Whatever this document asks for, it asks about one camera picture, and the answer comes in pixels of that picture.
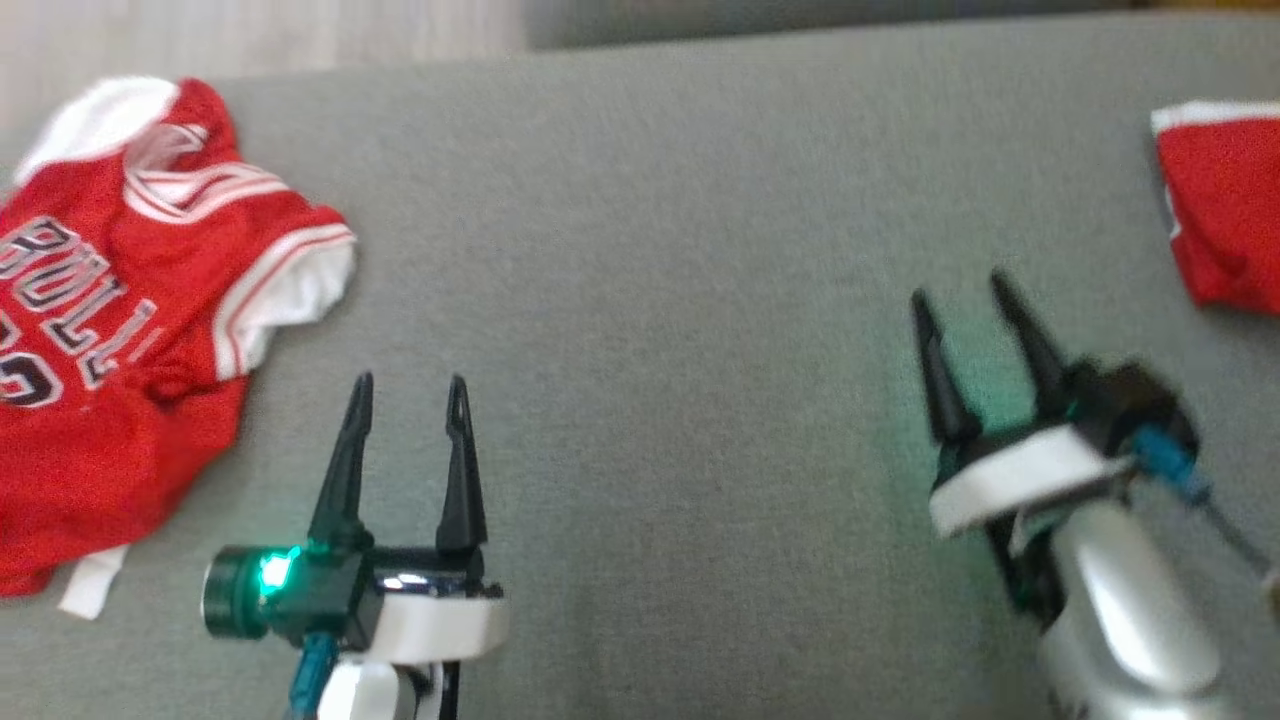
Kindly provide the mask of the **red shorts white band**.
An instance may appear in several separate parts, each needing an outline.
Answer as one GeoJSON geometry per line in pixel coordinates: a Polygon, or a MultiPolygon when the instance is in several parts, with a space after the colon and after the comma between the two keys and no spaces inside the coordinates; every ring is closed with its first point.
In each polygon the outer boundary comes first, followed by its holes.
{"type": "Polygon", "coordinates": [[[1190,300],[1280,316],[1280,100],[1180,102],[1149,128],[1190,300]]]}

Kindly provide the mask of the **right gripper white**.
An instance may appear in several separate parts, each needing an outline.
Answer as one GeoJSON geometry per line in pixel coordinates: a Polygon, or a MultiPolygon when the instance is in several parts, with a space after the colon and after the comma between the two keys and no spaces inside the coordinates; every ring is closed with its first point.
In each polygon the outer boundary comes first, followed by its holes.
{"type": "MultiPolygon", "coordinates": [[[[1006,272],[993,270],[989,283],[1021,348],[1036,415],[1066,414],[1059,348],[1006,272]]],[[[978,438],[982,421],[948,365],[924,290],[910,307],[931,433],[947,445],[929,497],[936,534],[982,529],[1010,603],[1041,629],[1137,628],[1138,523],[1128,493],[1137,459],[1102,455],[1073,424],[978,438]]]]}

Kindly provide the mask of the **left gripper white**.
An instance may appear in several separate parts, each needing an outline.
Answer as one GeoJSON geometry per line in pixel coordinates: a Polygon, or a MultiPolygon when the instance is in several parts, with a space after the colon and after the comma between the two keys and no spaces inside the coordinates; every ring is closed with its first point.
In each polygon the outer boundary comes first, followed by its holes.
{"type": "MultiPolygon", "coordinates": [[[[317,552],[353,553],[374,544],[358,515],[372,396],[372,374],[360,374],[308,525],[308,547],[317,552]]],[[[462,662],[480,659],[508,639],[506,592],[485,582],[480,547],[488,542],[486,512],[468,388],[461,375],[451,378],[445,433],[451,462],[436,550],[390,547],[374,553],[381,597],[372,639],[376,661],[462,662]]]]}

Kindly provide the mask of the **grey sofa seat cushion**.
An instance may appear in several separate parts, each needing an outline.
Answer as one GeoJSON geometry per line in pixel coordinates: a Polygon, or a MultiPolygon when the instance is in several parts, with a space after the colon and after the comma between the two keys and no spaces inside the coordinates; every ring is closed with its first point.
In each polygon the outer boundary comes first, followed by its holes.
{"type": "Polygon", "coordinates": [[[218,79],[251,161],[360,240],[237,446],[102,616],[0,601],[0,720],[280,720],[294,653],[209,637],[229,543],[300,541],[351,386],[362,515],[433,541],[460,373],[509,639],[463,720],[1052,720],[980,534],[941,541],[909,311],[989,427],[1030,411],[988,275],[1175,384],[1280,553],[1280,322],[1203,313],[1149,113],[1280,99],[1280,15],[1142,13],[218,79]]]}

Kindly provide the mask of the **red Bulls jersey white sleeves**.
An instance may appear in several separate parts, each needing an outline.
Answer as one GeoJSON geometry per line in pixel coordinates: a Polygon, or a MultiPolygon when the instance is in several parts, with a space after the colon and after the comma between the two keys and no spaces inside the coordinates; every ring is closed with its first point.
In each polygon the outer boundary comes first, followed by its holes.
{"type": "Polygon", "coordinates": [[[93,619],[129,547],[236,442],[274,334],[346,295],[357,238],[241,155],[201,79],[64,104],[0,192],[0,597],[74,565],[93,619]]]}

